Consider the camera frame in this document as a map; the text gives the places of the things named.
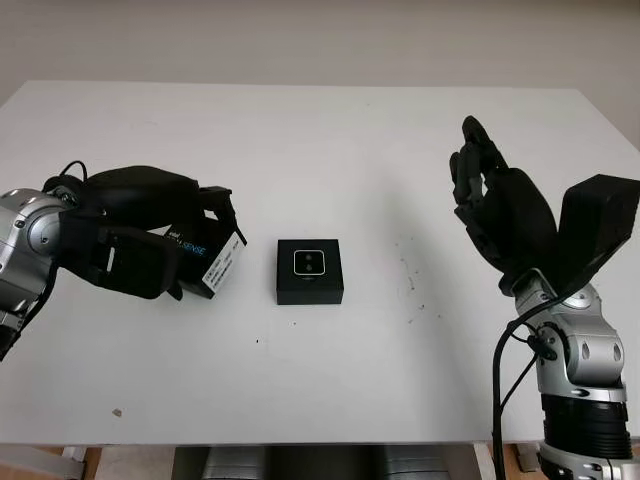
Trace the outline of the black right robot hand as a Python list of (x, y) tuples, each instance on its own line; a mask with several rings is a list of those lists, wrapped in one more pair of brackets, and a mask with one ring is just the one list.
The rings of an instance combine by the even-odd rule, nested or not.
[(449, 161), (454, 213), (481, 256), (502, 273), (501, 292), (512, 296), (521, 277), (552, 257), (555, 219), (531, 178), (507, 164), (475, 117), (464, 119), (462, 133), (464, 145)]

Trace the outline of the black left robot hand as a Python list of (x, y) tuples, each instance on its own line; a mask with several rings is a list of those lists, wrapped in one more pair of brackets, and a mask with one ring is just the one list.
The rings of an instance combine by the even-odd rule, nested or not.
[(95, 235), (102, 228), (149, 231), (172, 225), (204, 229), (206, 214), (238, 230), (226, 187), (202, 187), (184, 175), (151, 166), (130, 166), (92, 175), (83, 183), (83, 203), (61, 216), (67, 234)]

